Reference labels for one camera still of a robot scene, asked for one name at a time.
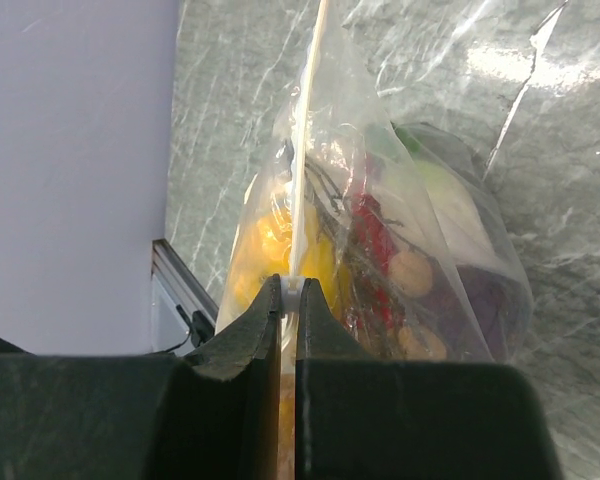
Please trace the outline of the clear dotted zip bag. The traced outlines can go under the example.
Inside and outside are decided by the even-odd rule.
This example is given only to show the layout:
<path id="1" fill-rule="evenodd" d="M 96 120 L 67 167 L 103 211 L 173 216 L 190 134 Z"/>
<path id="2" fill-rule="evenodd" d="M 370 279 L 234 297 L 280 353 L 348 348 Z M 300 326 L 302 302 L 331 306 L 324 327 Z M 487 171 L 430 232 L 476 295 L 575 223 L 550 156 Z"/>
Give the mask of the clear dotted zip bag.
<path id="1" fill-rule="evenodd" d="M 272 275 L 317 280 L 334 318 L 382 358 L 505 362 L 531 319 L 470 150 L 391 122 L 332 1 L 245 195 L 217 329 Z"/>

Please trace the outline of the white radish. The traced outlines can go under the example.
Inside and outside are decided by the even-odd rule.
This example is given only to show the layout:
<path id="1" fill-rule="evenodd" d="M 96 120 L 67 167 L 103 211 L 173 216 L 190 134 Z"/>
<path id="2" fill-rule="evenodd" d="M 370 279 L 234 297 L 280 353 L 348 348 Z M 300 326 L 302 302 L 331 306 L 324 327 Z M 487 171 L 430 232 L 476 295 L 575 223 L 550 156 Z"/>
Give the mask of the white radish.
<path id="1" fill-rule="evenodd" d="M 424 181 L 453 258 L 493 269 L 497 258 L 474 200 L 471 151 L 458 137 L 425 123 L 396 125 Z"/>

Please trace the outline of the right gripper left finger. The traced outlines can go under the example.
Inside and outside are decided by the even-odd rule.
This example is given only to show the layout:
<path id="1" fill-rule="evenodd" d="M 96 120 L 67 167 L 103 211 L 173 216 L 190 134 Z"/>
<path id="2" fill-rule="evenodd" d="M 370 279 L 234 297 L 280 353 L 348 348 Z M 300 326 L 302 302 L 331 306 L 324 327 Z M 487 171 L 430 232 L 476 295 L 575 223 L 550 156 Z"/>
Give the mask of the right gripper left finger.
<path id="1" fill-rule="evenodd" d="M 0 479 L 273 479 L 281 279 L 192 353 L 62 357 L 0 338 Z"/>

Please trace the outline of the yellow apple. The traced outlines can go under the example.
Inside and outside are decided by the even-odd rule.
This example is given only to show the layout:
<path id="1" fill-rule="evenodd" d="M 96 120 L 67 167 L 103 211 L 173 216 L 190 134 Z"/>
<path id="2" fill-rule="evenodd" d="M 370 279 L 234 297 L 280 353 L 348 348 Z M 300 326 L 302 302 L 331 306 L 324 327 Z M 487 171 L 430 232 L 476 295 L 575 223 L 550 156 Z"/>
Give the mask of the yellow apple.
<path id="1" fill-rule="evenodd" d="M 320 282 L 331 313 L 340 320 L 350 304 L 351 275 L 337 258 L 334 243 L 311 204 L 305 206 L 305 233 L 308 246 L 300 274 Z M 243 313 L 267 278 L 289 274 L 291 243 L 291 214 L 285 206 L 274 205 L 259 219 L 240 226 L 221 303 L 221 321 L 229 323 Z"/>

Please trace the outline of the red chili pepper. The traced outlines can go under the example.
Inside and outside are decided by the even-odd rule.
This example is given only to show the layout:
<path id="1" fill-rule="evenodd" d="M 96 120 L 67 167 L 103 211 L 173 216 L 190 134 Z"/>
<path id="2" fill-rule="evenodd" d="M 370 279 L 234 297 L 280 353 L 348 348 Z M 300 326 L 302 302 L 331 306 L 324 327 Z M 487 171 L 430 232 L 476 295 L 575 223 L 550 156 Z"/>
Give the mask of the red chili pepper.
<path id="1" fill-rule="evenodd" d="M 362 315 L 365 320 L 375 317 L 382 322 L 387 333 L 393 333 L 396 320 L 390 288 L 383 282 L 389 280 L 390 261 L 397 254 L 397 247 L 380 219 L 380 204 L 370 193 L 358 191 L 353 194 L 351 213 L 350 242 L 376 271 L 372 273 L 359 260 L 351 262 L 354 298 L 366 308 L 367 313 Z"/>

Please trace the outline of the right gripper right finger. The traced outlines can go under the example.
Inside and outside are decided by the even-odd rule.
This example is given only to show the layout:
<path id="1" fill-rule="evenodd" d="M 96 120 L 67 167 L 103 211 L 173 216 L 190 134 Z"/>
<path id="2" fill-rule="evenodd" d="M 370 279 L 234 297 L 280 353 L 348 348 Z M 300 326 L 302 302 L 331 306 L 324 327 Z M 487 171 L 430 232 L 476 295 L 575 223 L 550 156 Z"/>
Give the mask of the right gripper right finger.
<path id="1" fill-rule="evenodd" d="M 540 399 L 493 363 L 382 361 L 334 319 L 320 283 L 299 303 L 299 479 L 559 479 Z"/>

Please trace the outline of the dark red onion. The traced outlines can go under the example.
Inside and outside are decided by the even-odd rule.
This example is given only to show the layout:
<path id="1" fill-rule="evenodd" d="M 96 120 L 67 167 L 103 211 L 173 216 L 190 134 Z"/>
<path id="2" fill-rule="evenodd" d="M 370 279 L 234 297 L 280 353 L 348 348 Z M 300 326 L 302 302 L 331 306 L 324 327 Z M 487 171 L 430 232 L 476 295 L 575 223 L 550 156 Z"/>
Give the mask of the dark red onion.
<path id="1" fill-rule="evenodd" d="M 506 276 L 473 265 L 457 267 L 469 306 L 477 323 L 465 309 L 443 274 L 421 304 L 435 317 L 435 329 L 459 360 L 496 362 L 511 360 L 522 344 L 532 312 L 528 288 Z"/>

